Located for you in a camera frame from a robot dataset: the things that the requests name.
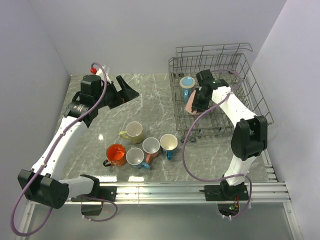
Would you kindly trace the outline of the pink faceted mug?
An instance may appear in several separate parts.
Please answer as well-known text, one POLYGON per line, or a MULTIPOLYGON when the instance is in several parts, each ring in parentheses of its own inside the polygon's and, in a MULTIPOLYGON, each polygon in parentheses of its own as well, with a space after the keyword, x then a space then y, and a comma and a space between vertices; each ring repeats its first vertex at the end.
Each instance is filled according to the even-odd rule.
POLYGON ((210 108, 210 106, 208 106, 208 108, 205 109, 205 110, 197 110, 197 109, 194 109, 194 110, 193 110, 193 102, 194 102, 194 100, 195 100, 195 96, 196 96, 196 90, 194 90, 194 91, 191 93, 191 95, 190 95, 190 97, 189 97, 189 99, 188 99, 188 102, 187 102, 186 105, 185 105, 185 110, 186 110, 189 114, 191 114, 191 115, 193 115, 193 116, 198 116, 198 115, 202 114, 203 112, 205 112, 206 110, 208 110, 208 109, 210 108))

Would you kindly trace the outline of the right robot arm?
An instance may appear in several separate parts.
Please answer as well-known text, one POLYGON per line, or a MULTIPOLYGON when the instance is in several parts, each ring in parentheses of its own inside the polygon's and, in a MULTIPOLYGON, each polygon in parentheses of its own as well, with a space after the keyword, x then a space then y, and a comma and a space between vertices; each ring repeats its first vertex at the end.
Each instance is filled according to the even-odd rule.
POLYGON ((263 115, 256 115, 247 108, 234 94, 236 86, 224 79, 215 79, 209 69, 196 74, 199 88, 191 109, 207 113, 209 102, 226 114, 234 131, 230 146, 233 153, 230 165, 223 175, 216 192, 222 200, 232 200, 246 191, 245 177, 254 160, 261 155, 268 145, 268 121, 263 115))

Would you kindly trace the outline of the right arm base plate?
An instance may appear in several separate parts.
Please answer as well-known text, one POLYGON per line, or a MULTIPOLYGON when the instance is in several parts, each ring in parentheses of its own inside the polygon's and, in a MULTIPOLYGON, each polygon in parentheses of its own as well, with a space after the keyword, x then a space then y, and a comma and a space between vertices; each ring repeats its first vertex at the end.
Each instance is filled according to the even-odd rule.
POLYGON ((205 185, 204 189, 200 190, 205 195, 205 200, 210 201, 247 201, 249 192, 247 186, 239 184, 237 186, 228 185, 205 185))

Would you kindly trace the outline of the blue mug orange interior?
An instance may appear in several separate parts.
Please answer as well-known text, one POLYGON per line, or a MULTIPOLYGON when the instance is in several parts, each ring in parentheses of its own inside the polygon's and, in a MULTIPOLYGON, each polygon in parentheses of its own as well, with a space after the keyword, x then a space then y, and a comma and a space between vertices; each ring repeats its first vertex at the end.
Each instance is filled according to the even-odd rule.
POLYGON ((184 103, 186 104, 192 94, 192 92, 195 90, 196 81, 191 76, 186 76, 180 79, 179 85, 182 90, 182 98, 184 103))

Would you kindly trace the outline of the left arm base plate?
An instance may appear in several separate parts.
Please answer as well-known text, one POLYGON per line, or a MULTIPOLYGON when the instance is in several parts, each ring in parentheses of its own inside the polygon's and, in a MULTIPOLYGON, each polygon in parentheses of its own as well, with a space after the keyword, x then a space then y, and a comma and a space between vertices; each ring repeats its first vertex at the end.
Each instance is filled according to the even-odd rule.
POLYGON ((92 198, 103 199, 114 202, 116 200, 117 187, 116 186, 100 186, 96 195, 86 195, 85 197, 79 195, 70 199, 71 202, 93 202, 92 198))

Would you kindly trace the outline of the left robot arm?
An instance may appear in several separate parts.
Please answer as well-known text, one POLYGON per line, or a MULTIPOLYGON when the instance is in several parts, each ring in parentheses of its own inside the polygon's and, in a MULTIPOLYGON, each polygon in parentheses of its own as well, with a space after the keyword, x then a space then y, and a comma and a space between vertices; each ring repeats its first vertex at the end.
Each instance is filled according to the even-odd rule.
POLYGON ((113 109, 139 96, 122 76, 118 75, 116 80, 120 91, 113 81, 104 81, 99 75, 82 78, 80 90, 67 105, 59 129, 46 151, 30 170, 21 170, 17 177, 26 199, 59 209, 67 199, 84 195, 89 201, 95 201, 100 197, 98 178, 82 174, 62 180, 61 176, 78 139, 98 116, 99 109, 113 109))

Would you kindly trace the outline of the yellow faceted mug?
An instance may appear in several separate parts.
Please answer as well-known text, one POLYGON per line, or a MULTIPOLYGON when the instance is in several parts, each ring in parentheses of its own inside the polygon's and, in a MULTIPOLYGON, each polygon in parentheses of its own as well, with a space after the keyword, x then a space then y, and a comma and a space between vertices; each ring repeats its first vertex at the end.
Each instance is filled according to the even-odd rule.
POLYGON ((124 131, 121 131, 119 134, 120 138, 127 139, 133 144, 140 144, 143 141, 143 126, 137 122, 130 122, 124 131))

